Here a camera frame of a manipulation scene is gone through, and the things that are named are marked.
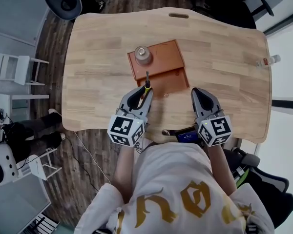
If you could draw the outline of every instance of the table handle slot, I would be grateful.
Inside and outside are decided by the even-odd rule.
[[[189,15],[186,15],[186,14],[169,13],[168,15],[172,18],[185,18],[185,19],[189,18]]]

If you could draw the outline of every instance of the wooden table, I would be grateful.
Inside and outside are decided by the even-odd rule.
[[[63,77],[64,127],[106,129],[123,95],[137,86],[127,53],[171,39],[178,41],[190,88],[153,100],[146,137],[173,141],[161,135],[162,129],[191,126],[190,92],[199,87],[217,96],[235,137],[263,142],[271,111],[271,69],[258,69],[255,63],[269,56],[265,35],[179,8],[76,19]]]

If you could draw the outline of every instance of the white t-shirt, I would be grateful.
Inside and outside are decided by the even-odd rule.
[[[243,234],[251,223],[260,234],[274,233],[252,187],[244,184],[227,196],[196,144],[166,143],[145,150],[133,169],[133,188],[124,204],[114,186],[102,186],[74,233],[106,227],[116,234]]]

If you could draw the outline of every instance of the orange tray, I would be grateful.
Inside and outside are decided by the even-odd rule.
[[[184,61],[176,40],[156,44],[148,49],[153,56],[149,65],[140,66],[134,52],[128,53],[132,74],[138,86],[144,85],[148,71],[155,97],[189,88]]]

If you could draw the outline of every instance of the wooden floor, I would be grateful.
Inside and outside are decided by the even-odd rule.
[[[149,10],[161,7],[191,8],[188,0],[105,0],[103,13],[125,13]],[[45,86],[32,86],[33,94],[49,94],[49,100],[31,100],[31,117],[38,118],[48,113],[49,108],[61,112],[62,81],[65,56],[73,23],[64,21],[50,12],[42,29],[36,58],[47,60],[49,65],[42,65],[38,81]],[[72,142],[75,157],[89,171],[91,182],[100,188],[106,180],[95,166],[90,155],[84,150],[74,132],[65,131]],[[85,130],[77,133],[85,146],[92,153],[108,177],[112,177],[119,146],[110,142],[106,130]],[[86,210],[96,190],[89,183],[87,173],[73,158],[73,150],[68,140],[64,140],[52,156],[53,162],[63,169],[52,176],[45,186],[51,199],[51,206],[45,211],[47,216],[61,223],[75,227]]]

